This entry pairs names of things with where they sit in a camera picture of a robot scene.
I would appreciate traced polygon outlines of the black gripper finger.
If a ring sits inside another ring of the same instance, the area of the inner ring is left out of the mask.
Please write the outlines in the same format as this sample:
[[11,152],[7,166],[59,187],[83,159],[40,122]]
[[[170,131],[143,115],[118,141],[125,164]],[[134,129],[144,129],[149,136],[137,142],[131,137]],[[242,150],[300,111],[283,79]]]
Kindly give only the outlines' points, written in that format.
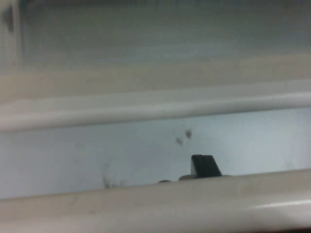
[[195,177],[221,177],[222,173],[212,155],[192,155],[191,175]]

